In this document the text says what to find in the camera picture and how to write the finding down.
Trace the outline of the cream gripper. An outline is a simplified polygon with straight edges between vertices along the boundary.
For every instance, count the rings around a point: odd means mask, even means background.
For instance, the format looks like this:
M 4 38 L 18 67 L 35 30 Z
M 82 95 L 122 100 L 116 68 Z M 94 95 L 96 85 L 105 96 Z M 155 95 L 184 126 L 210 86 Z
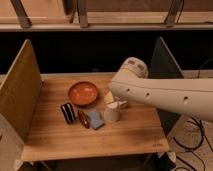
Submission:
M 117 105 L 117 103 L 116 103 L 117 100 L 121 100 L 121 99 L 119 99 L 118 97 L 115 97 L 111 92 L 108 92 L 108 93 L 104 96 L 104 102 L 105 102 L 106 104 L 113 104 L 113 103 L 115 103 L 115 104 Z

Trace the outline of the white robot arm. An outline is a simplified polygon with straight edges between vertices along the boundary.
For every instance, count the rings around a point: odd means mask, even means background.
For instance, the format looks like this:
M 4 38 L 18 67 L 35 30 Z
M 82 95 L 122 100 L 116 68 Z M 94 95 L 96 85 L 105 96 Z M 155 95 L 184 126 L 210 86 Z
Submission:
M 213 78 L 151 79 L 147 65 L 127 58 L 108 84 L 118 98 L 213 122 Z

